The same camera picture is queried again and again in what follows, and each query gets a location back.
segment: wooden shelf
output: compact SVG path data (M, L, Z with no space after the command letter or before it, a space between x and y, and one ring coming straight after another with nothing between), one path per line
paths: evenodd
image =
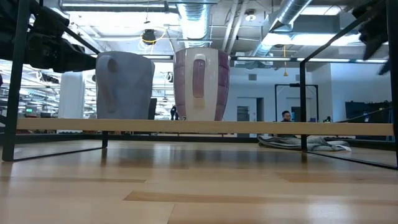
M392 124L19 118L17 129L392 136Z

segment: wooden floor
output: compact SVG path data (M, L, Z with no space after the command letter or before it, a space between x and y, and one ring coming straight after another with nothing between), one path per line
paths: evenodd
M27 144L16 155L100 144ZM0 166L0 224L397 220L397 171L256 144L111 141Z

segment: fabric on floor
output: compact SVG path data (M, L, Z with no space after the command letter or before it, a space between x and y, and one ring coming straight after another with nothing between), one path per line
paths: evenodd
M301 139L259 136L259 145L278 149L301 150ZM351 151L348 142L326 141L322 137L312 136L307 138L308 151Z

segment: pipe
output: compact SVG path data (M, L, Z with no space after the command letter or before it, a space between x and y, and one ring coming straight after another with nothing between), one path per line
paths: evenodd
M181 15L182 34L184 39L193 39L186 42L185 47L208 47L208 42L198 40L208 39L210 6L208 4L179 4Z
M221 48L222 51L225 51L226 44L228 43L228 37L231 33L232 25L235 20L236 9L238 8L239 0L234 0L231 7L231 14L229 15L228 25L226 26L225 36L223 41L223 46Z
M234 46L235 39L236 39L236 36L238 34L239 27L241 26L242 19L243 19L244 13L246 12L246 6L247 6L248 3L249 3L249 0L244 0L243 3L242 3L241 10L239 12L238 20L237 20L236 25L234 27L234 31L232 32L231 42L228 45L228 50L227 50L228 54L231 54L232 47Z
M170 47L172 48L172 50L173 50L173 53L175 53L175 50L174 50L174 46L173 46L172 40L170 39L169 30L166 30L166 34L167 34L167 37L169 38Z

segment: mug handle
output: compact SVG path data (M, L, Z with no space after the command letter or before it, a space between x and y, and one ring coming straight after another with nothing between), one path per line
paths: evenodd
M195 109L205 108L205 69L206 56L196 54L192 67L193 107Z
M111 82L111 79L115 79L116 72L118 70L118 65L115 59L110 55L102 55L97 58L96 65L96 82L98 85L98 89L104 93L105 102L106 102L106 110L109 113L113 113L116 111L116 97L114 95L114 89Z

